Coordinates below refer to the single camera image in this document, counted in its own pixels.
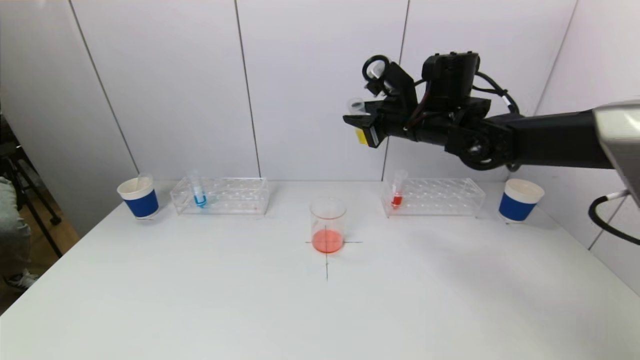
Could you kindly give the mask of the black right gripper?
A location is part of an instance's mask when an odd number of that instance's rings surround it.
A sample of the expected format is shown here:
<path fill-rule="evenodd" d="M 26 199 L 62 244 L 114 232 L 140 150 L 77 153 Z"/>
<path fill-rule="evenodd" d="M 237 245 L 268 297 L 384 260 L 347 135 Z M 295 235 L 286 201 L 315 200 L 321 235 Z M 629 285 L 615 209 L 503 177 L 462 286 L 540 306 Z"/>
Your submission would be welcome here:
<path fill-rule="evenodd" d="M 357 100 L 357 113 L 342 116 L 350 126 L 363 130 L 366 145 L 378 148 L 388 137 L 405 138 L 403 130 L 410 118 L 401 100 Z"/>

